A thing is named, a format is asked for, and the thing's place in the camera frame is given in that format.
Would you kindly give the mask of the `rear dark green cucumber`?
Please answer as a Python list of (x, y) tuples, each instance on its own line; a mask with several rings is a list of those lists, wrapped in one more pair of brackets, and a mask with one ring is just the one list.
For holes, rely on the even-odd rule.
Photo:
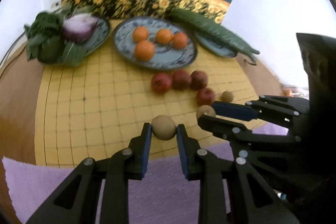
[(251, 53), (259, 55), (260, 52), (254, 48), (252, 48), (244, 39), (242, 39), (240, 36), (237, 36), (233, 34), (231, 36), (231, 44), (239, 50), (241, 53)]

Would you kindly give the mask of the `purple fluffy towel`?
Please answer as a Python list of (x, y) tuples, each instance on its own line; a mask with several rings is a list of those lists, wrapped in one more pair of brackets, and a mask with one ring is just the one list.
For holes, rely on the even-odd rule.
[[(285, 135), (288, 130), (267, 124), (257, 129), (257, 134), (275, 133)], [(218, 157), (232, 160), (228, 142), (215, 145), (209, 150)], [(197, 223), (199, 209), (199, 183), (188, 182), (182, 176), (177, 156), (149, 162), (149, 172), (142, 181), (129, 182), (130, 223)], [(17, 217), (22, 223), (42, 205), (47, 197), (73, 171), (72, 169), (48, 168), (27, 164), (7, 157), (2, 159), (6, 183)], [(290, 223), (281, 207), (260, 208), (261, 213), (252, 223)], [(77, 223), (70, 216), (61, 219), (61, 213), (71, 210), (56, 206), (52, 216), (42, 212), (42, 220), (32, 223)]]

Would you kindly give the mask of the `halved red onion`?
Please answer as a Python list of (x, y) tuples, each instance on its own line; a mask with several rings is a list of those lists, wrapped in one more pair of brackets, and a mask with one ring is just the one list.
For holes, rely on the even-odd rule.
[(62, 34), (75, 44), (86, 42), (96, 30), (98, 18), (91, 14), (77, 14), (64, 20)]

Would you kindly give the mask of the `green leafy bok choy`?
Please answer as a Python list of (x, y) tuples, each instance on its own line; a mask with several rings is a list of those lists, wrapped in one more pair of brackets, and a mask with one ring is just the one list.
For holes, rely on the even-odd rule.
[(64, 19), (77, 14), (70, 6), (64, 6), (54, 12), (42, 11), (38, 13), (32, 25), (24, 26), (27, 36), (27, 60), (38, 60), (39, 46), (60, 32)]

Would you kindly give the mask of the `front dark green cucumber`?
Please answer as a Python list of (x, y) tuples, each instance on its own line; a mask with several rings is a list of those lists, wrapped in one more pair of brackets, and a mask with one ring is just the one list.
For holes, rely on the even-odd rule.
[[(234, 33), (220, 24), (215, 23), (212, 19), (209, 19), (202, 14), (183, 9), (172, 9), (169, 13), (169, 16), (177, 21), (189, 25), (196, 32), (209, 38), (213, 42), (241, 53), (231, 44), (231, 36)], [(253, 63), (256, 63), (257, 58), (255, 54), (245, 52), (241, 54), (249, 57)]]

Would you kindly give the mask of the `orange tangerine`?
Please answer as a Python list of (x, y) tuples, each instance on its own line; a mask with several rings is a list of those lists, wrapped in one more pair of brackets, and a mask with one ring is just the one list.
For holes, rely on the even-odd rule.
[(172, 41), (173, 37), (174, 35), (171, 32), (171, 30), (167, 28), (163, 28), (163, 29), (158, 30), (158, 32), (156, 33), (155, 39), (159, 44), (166, 45)]

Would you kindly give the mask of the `red apple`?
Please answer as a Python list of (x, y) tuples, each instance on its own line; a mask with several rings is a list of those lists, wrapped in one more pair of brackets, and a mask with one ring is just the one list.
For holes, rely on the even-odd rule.
[(192, 78), (184, 70), (176, 71), (172, 75), (172, 87), (175, 90), (185, 90), (191, 86)]
[(191, 73), (191, 89), (200, 90), (206, 88), (207, 85), (208, 76), (204, 71), (193, 71), (193, 73)]
[(200, 89), (197, 92), (196, 101), (198, 106), (211, 106), (215, 102), (215, 92), (210, 88)]
[(172, 83), (167, 73), (157, 73), (151, 79), (151, 90), (157, 94), (164, 94), (172, 89)]

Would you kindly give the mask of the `small tangerine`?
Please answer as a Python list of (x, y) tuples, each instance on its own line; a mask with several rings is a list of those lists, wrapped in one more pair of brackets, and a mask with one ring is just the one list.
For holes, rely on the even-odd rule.
[(147, 40), (149, 37), (149, 31), (145, 26), (138, 26), (134, 29), (132, 39), (135, 43)]

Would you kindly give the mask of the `small plate under onion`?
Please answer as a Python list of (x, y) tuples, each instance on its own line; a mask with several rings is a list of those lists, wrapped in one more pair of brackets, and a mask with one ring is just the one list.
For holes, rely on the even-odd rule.
[(110, 34), (107, 20), (88, 13), (64, 19), (60, 32), (39, 46), (38, 61), (76, 67)]

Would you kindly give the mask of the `large front orange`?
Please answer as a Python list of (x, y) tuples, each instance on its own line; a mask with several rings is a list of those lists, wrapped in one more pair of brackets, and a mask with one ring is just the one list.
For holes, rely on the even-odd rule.
[(155, 54), (155, 45), (147, 40), (140, 41), (134, 48), (134, 56), (139, 61), (150, 61)]

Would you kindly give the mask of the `yellow go board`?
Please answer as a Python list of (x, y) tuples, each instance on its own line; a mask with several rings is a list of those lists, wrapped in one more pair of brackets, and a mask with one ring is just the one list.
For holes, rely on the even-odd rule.
[(194, 91), (160, 96), (152, 77), (123, 59), (112, 38), (76, 68), (47, 65), (35, 114), (36, 164), (72, 168), (86, 157), (111, 157), (159, 115), (183, 124), (202, 147), (221, 143), (198, 126)]

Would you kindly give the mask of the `large blue patterned plate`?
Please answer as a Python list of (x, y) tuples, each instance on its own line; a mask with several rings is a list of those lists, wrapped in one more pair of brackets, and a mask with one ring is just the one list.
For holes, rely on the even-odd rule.
[[(145, 26), (149, 31), (148, 40), (155, 45), (155, 54), (151, 60), (139, 61), (135, 58), (135, 42), (133, 31), (136, 27)], [(176, 50), (171, 43), (160, 45), (155, 37), (156, 33), (167, 28), (173, 34), (188, 32), (179, 24), (172, 23), (164, 19), (151, 18), (149, 16), (139, 16), (121, 22), (112, 33), (112, 39), (117, 52), (126, 60), (143, 68), (156, 71), (173, 71), (191, 65), (197, 58), (198, 50), (191, 35), (188, 35), (187, 46), (182, 50)]]

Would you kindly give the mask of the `small plate under cucumbers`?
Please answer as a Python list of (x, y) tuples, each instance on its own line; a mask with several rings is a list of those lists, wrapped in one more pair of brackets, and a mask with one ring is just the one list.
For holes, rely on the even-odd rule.
[(195, 33), (195, 37), (198, 39), (199, 43), (211, 53), (220, 56), (220, 57), (227, 57), (227, 58), (234, 58), (237, 56), (237, 52), (230, 50), (224, 46), (221, 46), (204, 36), (201, 36), (199, 33)]

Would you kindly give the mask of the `dark green cucumber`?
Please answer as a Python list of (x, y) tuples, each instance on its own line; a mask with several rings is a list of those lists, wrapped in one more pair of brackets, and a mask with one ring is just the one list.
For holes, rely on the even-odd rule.
[(244, 39), (242, 39), (240, 36), (237, 36), (233, 34), (231, 36), (231, 44), (239, 50), (241, 53), (251, 53), (259, 55), (260, 52), (254, 48), (252, 48)]
[[(183, 9), (172, 9), (169, 13), (169, 16), (177, 21), (189, 25), (196, 32), (209, 38), (213, 42), (241, 53), (231, 44), (231, 36), (234, 33), (220, 24), (215, 23), (212, 19), (209, 19), (202, 14)], [(257, 58), (255, 54), (245, 52), (241, 54), (249, 57), (253, 63), (256, 63)]]

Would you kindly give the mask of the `lone brown kiwi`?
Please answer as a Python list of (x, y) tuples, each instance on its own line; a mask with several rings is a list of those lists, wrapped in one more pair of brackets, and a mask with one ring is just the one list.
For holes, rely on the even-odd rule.
[(226, 90), (222, 92), (220, 101), (224, 103), (231, 103), (234, 101), (234, 95), (230, 91)]

